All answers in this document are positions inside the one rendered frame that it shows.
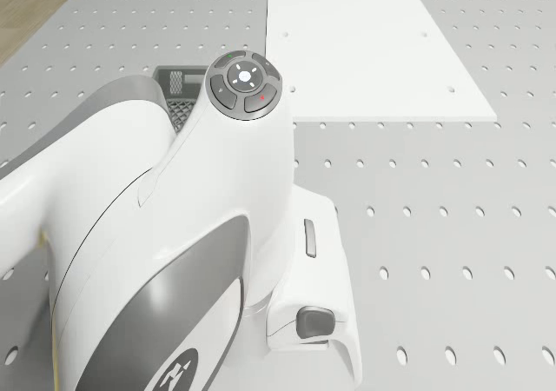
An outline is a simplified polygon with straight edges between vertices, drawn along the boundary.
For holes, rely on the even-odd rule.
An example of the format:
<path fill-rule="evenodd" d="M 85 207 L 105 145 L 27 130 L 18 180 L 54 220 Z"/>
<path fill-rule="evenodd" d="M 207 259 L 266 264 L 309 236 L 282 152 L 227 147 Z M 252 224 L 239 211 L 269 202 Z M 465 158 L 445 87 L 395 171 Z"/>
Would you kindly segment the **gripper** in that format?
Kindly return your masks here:
<path fill-rule="evenodd" d="M 274 351 L 343 346 L 354 385 L 362 383 L 361 344 L 352 283 L 333 202 L 293 187 L 294 246 L 269 303 L 267 344 Z"/>

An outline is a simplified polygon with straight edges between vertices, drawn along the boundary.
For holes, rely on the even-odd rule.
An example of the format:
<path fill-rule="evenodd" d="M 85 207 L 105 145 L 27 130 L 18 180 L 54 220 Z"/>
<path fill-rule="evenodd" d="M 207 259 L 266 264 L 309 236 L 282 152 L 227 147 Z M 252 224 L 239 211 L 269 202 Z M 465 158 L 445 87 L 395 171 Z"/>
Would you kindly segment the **white board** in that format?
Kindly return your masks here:
<path fill-rule="evenodd" d="M 420 0 L 268 0 L 266 57 L 297 121 L 496 120 Z"/>

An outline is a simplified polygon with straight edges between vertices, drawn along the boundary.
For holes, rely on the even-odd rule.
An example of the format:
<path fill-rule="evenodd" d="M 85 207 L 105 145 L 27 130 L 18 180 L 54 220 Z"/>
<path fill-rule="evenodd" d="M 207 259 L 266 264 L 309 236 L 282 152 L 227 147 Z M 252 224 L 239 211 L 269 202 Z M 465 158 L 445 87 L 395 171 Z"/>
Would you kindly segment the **dark grey basket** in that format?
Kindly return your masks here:
<path fill-rule="evenodd" d="M 153 78 L 164 94 L 170 121 L 176 133 L 187 122 L 199 96 L 208 67 L 201 65 L 160 65 Z"/>

